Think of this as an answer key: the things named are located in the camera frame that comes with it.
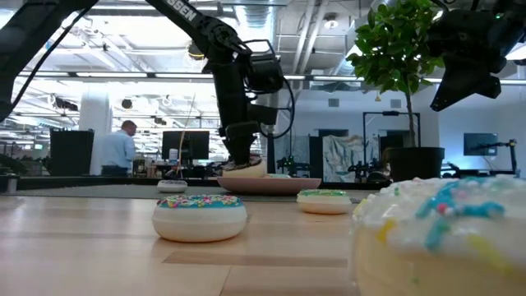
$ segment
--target frosted donut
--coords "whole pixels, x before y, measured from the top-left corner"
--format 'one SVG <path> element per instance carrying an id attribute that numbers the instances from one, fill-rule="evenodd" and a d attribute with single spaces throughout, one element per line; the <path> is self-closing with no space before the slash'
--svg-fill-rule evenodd
<path id="1" fill-rule="evenodd" d="M 223 170 L 223 177 L 228 178 L 262 178 L 266 174 L 266 162 L 248 166 L 244 169 Z"/>
<path id="2" fill-rule="evenodd" d="M 353 212 L 351 281 L 362 296 L 526 291 L 526 182 L 394 183 Z"/>
<path id="3" fill-rule="evenodd" d="M 350 210 L 351 199 L 340 190 L 301 190 L 296 202 L 299 208 L 313 214 L 345 214 Z"/>
<path id="4" fill-rule="evenodd" d="M 157 202 L 152 223 L 157 234 L 177 242 L 206 243 L 241 233 L 247 210 L 233 196 L 173 196 Z"/>
<path id="5" fill-rule="evenodd" d="M 188 184 L 180 180 L 161 180 L 157 183 L 157 190 L 162 193 L 183 193 Z"/>

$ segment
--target potted plant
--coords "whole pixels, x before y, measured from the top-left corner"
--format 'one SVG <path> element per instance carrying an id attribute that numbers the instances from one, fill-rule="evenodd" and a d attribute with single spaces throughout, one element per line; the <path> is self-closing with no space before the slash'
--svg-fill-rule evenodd
<path id="1" fill-rule="evenodd" d="M 395 181 L 440 177 L 444 149 L 416 147 L 411 95 L 420 85 L 431 86 L 424 76 L 443 67 L 441 58 L 430 55 L 427 30 L 439 10 L 430 0 L 405 0 L 394 6 L 381 4 L 367 14 L 367 24 L 356 29 L 356 45 L 362 54 L 348 60 L 356 76 L 369 85 L 404 93 L 409 113 L 411 147 L 389 149 L 386 160 Z"/>

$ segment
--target table surface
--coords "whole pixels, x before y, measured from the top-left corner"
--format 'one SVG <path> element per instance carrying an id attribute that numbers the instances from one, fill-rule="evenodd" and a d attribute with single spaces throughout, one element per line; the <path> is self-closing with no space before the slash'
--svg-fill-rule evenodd
<path id="1" fill-rule="evenodd" d="M 153 200 L 0 197 L 2 296 L 352 296 L 350 215 L 247 202 L 218 243 L 153 230 Z"/>

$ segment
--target green leaves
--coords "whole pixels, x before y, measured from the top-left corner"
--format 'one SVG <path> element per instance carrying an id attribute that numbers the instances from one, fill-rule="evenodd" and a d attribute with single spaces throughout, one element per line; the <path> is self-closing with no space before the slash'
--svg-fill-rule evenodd
<path id="1" fill-rule="evenodd" d="M 395 86 L 395 83 L 396 81 L 394 79 L 389 79 L 382 87 L 381 87 L 381 90 L 380 90 L 380 93 L 383 94 L 385 93 L 386 91 L 388 90 L 392 90 L 393 87 Z"/>
<path id="2" fill-rule="evenodd" d="M 418 77 L 414 74 L 408 76 L 409 90 L 412 94 L 415 94 L 418 91 Z"/>
<path id="3" fill-rule="evenodd" d="M 381 17 L 389 17 L 389 14 L 390 14 L 390 10 L 387 8 L 387 6 L 385 4 L 380 4 L 378 6 L 378 14 L 381 16 Z"/>
<path id="4" fill-rule="evenodd" d="M 394 79 L 398 80 L 398 79 L 400 79 L 400 77 L 401 77 L 401 73 L 400 73 L 400 71 L 394 69 L 394 70 L 391 72 L 391 76 L 392 76 Z"/>
<path id="5" fill-rule="evenodd" d="M 405 84 L 404 79 L 398 79 L 398 81 L 396 81 L 396 86 L 398 87 L 400 91 L 406 94 L 409 92 L 408 85 Z"/>
<path id="6" fill-rule="evenodd" d="M 393 43 L 387 48 L 387 54 L 390 54 L 390 55 L 397 54 L 401 52 L 402 50 L 404 50 L 405 45 L 406 43 L 404 42 Z"/>
<path id="7" fill-rule="evenodd" d="M 356 29 L 356 46 L 362 55 L 348 56 L 354 74 L 381 92 L 403 91 L 410 95 L 430 81 L 423 76 L 443 67 L 427 47 L 427 29 L 435 12 L 430 0 L 398 0 L 395 6 L 381 4 L 367 14 L 367 23 Z"/>
<path id="8" fill-rule="evenodd" d="M 367 13 L 367 23 L 369 23 L 371 29 L 375 27 L 376 12 L 372 8 L 369 10 L 369 13 Z"/>
<path id="9" fill-rule="evenodd" d="M 370 53 L 371 52 L 371 46 L 367 43 L 365 39 L 358 39 L 356 40 L 356 46 L 362 51 L 362 53 Z"/>
<path id="10" fill-rule="evenodd" d="M 423 78 L 420 80 L 420 83 L 422 83 L 425 86 L 432 86 L 433 85 L 433 83 L 431 81 L 427 81 L 427 80 L 425 80 Z"/>

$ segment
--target blue sprinkle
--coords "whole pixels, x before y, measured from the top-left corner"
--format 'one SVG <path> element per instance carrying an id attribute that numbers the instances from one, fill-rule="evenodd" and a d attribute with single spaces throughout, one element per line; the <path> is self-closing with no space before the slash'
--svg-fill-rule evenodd
<path id="1" fill-rule="evenodd" d="M 494 218 L 496 216 L 503 216 L 504 212 L 504 206 L 493 201 L 488 201 L 480 206 L 463 206 L 460 214 L 468 217 Z"/>
<path id="2" fill-rule="evenodd" d="M 441 245 L 442 234 L 449 229 L 450 226 L 444 218 L 440 217 L 437 219 L 427 234 L 426 242 L 424 243 L 426 248 L 430 251 L 436 251 Z"/>
<path id="3" fill-rule="evenodd" d="M 505 213 L 505 208 L 499 203 L 488 201 L 481 205 L 462 205 L 458 207 L 454 201 L 452 191 L 453 189 L 465 185 L 469 182 L 475 181 L 479 185 L 487 181 L 487 178 L 466 178 L 457 182 L 446 184 L 435 197 L 425 201 L 417 210 L 415 216 L 418 219 L 423 219 L 429 216 L 432 210 L 436 210 L 438 205 L 445 203 L 448 207 L 457 210 L 457 217 L 476 217 L 476 218 L 497 218 Z M 450 230 L 450 225 L 445 217 L 439 217 L 427 234 L 425 246 L 430 251 L 435 251 L 441 245 L 442 236 Z"/>

